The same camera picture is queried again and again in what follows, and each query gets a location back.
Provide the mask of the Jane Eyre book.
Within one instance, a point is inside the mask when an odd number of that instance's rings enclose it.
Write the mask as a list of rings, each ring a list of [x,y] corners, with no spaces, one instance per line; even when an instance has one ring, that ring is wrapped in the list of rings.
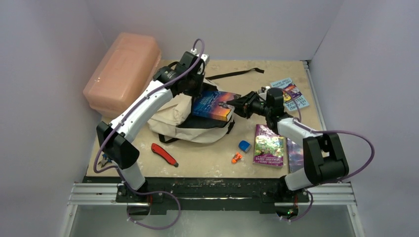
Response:
[[[191,113],[194,116],[229,121],[234,113],[234,107],[227,104],[240,98],[240,94],[224,91],[204,91],[202,96],[195,100]]]

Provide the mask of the beige backpack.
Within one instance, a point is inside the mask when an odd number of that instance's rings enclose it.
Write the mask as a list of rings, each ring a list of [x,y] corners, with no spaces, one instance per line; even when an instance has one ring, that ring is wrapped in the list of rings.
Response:
[[[217,84],[213,83],[213,80],[239,76],[245,73],[247,71],[237,71],[205,78],[202,92],[223,91]],[[148,120],[149,129],[158,134],[160,142],[167,144],[177,140],[185,140],[210,144],[230,133],[235,124],[235,113],[229,121],[192,115],[192,105],[195,100],[202,96],[202,92],[199,97],[191,97],[182,93],[176,95]]]

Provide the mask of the purple treehouse book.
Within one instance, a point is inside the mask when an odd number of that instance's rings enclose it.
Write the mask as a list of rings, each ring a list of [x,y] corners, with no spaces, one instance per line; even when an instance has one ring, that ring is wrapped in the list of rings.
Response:
[[[255,127],[253,164],[282,168],[285,156],[285,138],[266,125]]]

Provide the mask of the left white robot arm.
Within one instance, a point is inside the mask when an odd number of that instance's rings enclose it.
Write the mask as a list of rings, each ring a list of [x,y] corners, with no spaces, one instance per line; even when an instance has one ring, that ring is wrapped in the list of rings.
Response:
[[[147,188],[137,163],[140,152],[132,142],[158,109],[176,95],[200,94],[209,60],[207,54],[186,51],[175,66],[158,69],[144,92],[120,116],[96,127],[100,146],[97,154],[105,154],[115,164],[129,186],[128,196],[135,202],[146,199]]]

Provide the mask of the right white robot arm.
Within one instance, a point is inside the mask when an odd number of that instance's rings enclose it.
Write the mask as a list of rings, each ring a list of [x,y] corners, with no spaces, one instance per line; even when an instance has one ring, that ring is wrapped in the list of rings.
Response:
[[[289,115],[285,111],[285,93],[280,88],[270,88],[262,97],[252,91],[227,104],[240,117],[263,116],[271,131],[302,147],[303,168],[281,177],[277,188],[279,198],[289,201],[301,189],[343,178],[349,173],[349,165],[339,135],[309,128]]]

